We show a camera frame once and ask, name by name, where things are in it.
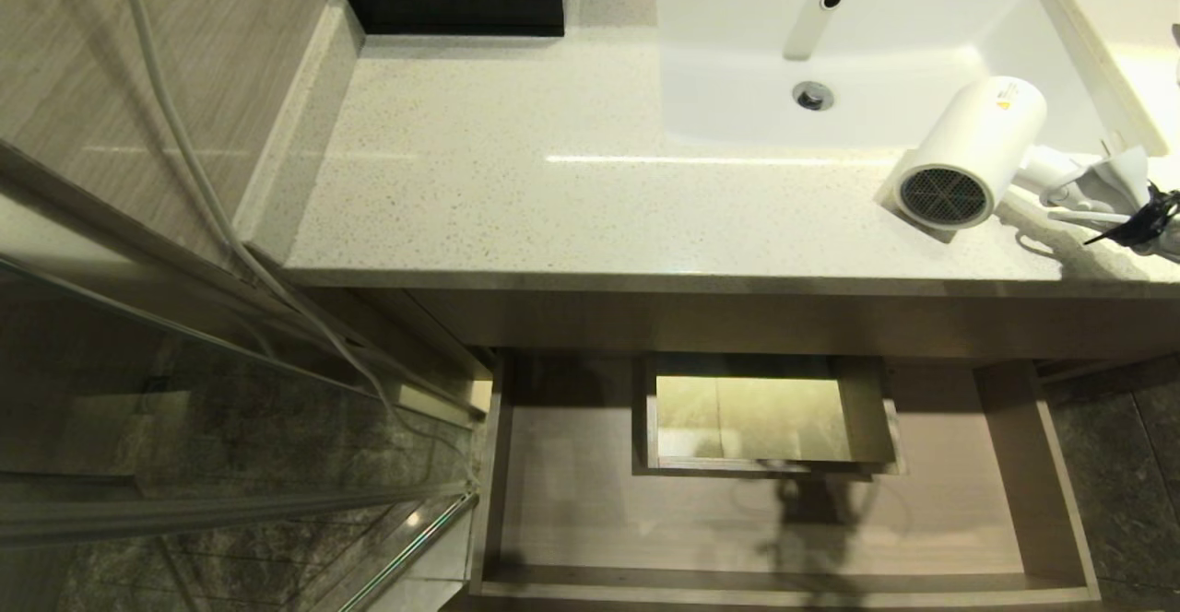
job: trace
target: sink drain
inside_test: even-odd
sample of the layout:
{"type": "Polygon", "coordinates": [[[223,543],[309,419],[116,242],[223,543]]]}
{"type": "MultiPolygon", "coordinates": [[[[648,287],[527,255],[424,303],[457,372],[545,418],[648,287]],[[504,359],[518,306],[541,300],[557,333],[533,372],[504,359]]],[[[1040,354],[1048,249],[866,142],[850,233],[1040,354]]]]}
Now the sink drain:
{"type": "Polygon", "coordinates": [[[827,107],[835,104],[835,96],[832,96],[831,88],[820,83],[795,84],[792,94],[795,103],[808,111],[826,111],[827,107]]]}

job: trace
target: speckled quartz countertop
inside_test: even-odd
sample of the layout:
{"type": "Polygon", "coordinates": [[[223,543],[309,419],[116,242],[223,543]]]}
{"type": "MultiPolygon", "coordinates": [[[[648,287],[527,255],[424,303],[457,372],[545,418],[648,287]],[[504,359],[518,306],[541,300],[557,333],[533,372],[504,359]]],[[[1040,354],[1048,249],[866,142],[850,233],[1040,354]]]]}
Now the speckled quartz countertop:
{"type": "MultiPolygon", "coordinates": [[[[1180,0],[1076,0],[1180,150],[1180,0]]],[[[284,266],[313,285],[1180,296],[1180,268],[1035,209],[940,243],[879,208],[903,150],[680,145],[655,0],[569,0],[568,35],[371,38],[284,266]]],[[[1180,187],[1180,154],[1152,159],[1180,187]]]]}

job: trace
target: cable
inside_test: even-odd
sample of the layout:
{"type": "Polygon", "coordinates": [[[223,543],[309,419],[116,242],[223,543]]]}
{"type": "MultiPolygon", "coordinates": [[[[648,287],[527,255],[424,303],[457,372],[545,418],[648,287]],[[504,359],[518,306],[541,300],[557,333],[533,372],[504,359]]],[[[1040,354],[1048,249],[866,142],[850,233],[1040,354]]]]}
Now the cable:
{"type": "Polygon", "coordinates": [[[144,66],[148,68],[148,79],[151,81],[152,92],[156,94],[156,100],[159,101],[159,107],[164,111],[164,118],[168,120],[168,126],[171,129],[172,137],[176,137],[176,143],[181,149],[185,167],[188,167],[189,176],[191,176],[192,183],[196,184],[197,191],[201,196],[201,204],[205,209],[205,212],[210,217],[210,221],[212,221],[212,224],[221,237],[223,237],[225,243],[229,244],[234,255],[236,255],[237,258],[240,258],[242,263],[244,263],[245,266],[248,266],[250,271],[253,271],[254,275],[257,276],[258,279],[261,279],[262,283],[275,294],[275,296],[277,296],[281,301],[287,302],[287,304],[295,309],[296,312],[303,315],[303,318],[307,318],[308,322],[312,322],[313,325],[329,340],[333,347],[336,348],[340,356],[348,361],[348,363],[352,364],[358,373],[362,374],[369,384],[373,386],[372,394],[367,394],[365,390],[356,388],[354,390],[356,390],[358,394],[362,394],[366,397],[379,399],[389,416],[395,419],[406,432],[434,440],[448,449],[453,449],[453,452],[460,458],[466,458],[467,474],[474,479],[471,469],[471,462],[466,454],[464,454],[458,447],[454,447],[446,440],[442,440],[441,436],[431,435],[425,432],[417,430],[417,428],[412,428],[398,414],[392,402],[385,397],[385,393],[382,393],[385,387],[381,384],[380,377],[376,376],[376,374],[373,373],[366,363],[362,363],[362,361],[360,361],[358,356],[352,353],[352,350],[349,350],[345,340],[341,338],[336,331],[333,331],[328,323],[324,323],[319,315],[310,309],[310,307],[300,300],[300,297],[291,294],[289,289],[283,285],[282,281],[278,279],[278,277],[273,276],[269,271],[267,271],[262,263],[260,263],[258,259],[254,257],[254,254],[251,254],[244,243],[242,243],[237,231],[234,230],[232,222],[225,213],[224,205],[221,204],[217,192],[214,191],[209,176],[201,163],[201,158],[197,158],[196,150],[194,150],[184,120],[181,118],[181,113],[177,112],[176,104],[173,104],[172,94],[169,92],[168,83],[165,83],[163,71],[160,71],[159,67],[159,54],[156,51],[156,37],[152,33],[151,21],[148,20],[148,7],[144,4],[144,0],[127,0],[127,2],[131,7],[131,19],[133,19],[136,24],[136,33],[139,38],[139,50],[140,53],[143,53],[144,66]]]}

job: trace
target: undermount sink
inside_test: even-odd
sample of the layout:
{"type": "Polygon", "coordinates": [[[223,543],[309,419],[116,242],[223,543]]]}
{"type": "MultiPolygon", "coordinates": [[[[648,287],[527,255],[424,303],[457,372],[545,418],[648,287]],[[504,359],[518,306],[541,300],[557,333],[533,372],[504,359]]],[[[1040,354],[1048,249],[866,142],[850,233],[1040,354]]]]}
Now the undermount sink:
{"type": "Polygon", "coordinates": [[[676,142],[914,146],[959,87],[1008,74],[1045,96],[1041,145],[1162,146],[1057,0],[658,0],[658,19],[676,142]]]}

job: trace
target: dark marble floor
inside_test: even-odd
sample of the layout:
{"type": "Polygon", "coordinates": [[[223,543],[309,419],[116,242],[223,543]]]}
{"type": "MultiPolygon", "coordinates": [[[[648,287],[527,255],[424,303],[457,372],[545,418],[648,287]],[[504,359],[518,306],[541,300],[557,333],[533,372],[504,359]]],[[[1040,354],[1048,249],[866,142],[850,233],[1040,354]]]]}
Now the dark marble floor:
{"type": "Polygon", "coordinates": [[[1180,361],[1045,390],[1103,598],[1180,611],[1180,361]]]}
{"type": "MultiPolygon", "coordinates": [[[[103,499],[127,501],[466,478],[468,458],[431,435],[467,454],[470,432],[401,417],[426,436],[375,399],[88,305],[0,302],[0,501],[78,499],[97,493],[72,482],[99,476],[103,499]]],[[[0,552],[0,608],[312,610],[412,513],[425,526],[450,501],[0,552]]]]}

